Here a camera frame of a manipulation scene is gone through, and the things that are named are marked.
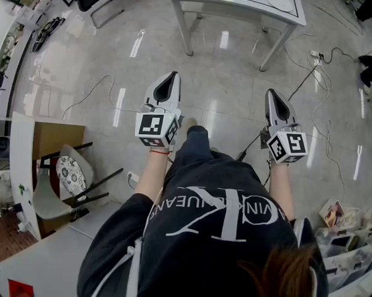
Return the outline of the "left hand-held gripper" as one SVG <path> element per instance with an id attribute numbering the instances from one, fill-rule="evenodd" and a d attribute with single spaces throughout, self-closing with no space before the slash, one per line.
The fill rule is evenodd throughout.
<path id="1" fill-rule="evenodd" d="M 181 127 L 180 74 L 171 71 L 147 89 L 141 111 L 136 114 L 135 136 L 147 147 L 169 148 Z"/>

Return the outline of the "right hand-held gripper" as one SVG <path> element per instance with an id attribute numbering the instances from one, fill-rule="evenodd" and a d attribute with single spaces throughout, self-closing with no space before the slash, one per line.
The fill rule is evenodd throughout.
<path id="1" fill-rule="evenodd" d="M 270 88 L 265 94 L 265 115 L 268 124 L 277 125 L 279 120 L 292 123 L 271 130 L 265 126 L 261 131 L 261 149 L 267 149 L 269 158 L 276 164 L 291 164 L 308 155 L 306 134 L 297 123 L 292 104 L 278 91 Z"/>

